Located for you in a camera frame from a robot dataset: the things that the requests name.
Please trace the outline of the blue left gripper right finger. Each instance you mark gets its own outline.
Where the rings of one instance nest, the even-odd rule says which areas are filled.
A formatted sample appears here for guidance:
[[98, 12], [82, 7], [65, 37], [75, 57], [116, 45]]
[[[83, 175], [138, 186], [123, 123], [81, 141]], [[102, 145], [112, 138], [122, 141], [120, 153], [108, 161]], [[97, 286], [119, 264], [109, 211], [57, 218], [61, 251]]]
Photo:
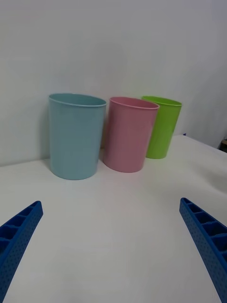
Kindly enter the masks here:
[[185, 197], [179, 212], [221, 302], [227, 302], [227, 227]]

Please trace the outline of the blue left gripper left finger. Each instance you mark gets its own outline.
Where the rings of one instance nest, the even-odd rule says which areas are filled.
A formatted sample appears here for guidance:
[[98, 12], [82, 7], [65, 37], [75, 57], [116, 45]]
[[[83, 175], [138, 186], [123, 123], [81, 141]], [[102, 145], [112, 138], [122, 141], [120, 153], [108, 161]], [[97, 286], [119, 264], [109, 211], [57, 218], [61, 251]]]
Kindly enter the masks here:
[[42, 216], [42, 204], [35, 201], [0, 227], [0, 302]]

